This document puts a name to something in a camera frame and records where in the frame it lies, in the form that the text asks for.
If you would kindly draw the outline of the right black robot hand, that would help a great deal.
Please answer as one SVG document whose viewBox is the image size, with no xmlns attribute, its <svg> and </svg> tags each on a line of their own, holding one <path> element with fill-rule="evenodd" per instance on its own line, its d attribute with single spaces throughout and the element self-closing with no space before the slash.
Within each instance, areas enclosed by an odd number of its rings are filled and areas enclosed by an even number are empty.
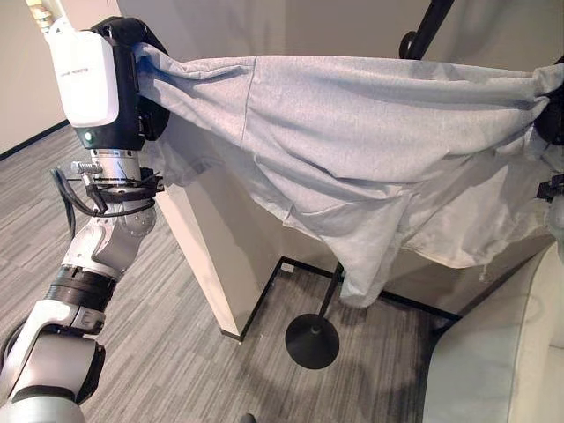
<svg viewBox="0 0 564 423">
<path fill-rule="evenodd" d="M 550 145 L 563 145 L 563 85 L 548 94 L 549 102 L 534 122 L 534 128 Z"/>
</svg>

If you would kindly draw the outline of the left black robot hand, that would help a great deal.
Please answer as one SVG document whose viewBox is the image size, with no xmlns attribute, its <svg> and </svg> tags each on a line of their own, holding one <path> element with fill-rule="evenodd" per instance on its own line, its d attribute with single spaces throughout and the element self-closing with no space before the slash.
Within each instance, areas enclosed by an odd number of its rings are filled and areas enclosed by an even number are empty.
<svg viewBox="0 0 564 423">
<path fill-rule="evenodd" d="M 84 148 L 138 152 L 162 135 L 170 112 L 141 95 L 134 50 L 167 50 L 146 23 L 113 16 L 78 31 L 63 16 L 47 41 L 63 111 Z"/>
</svg>

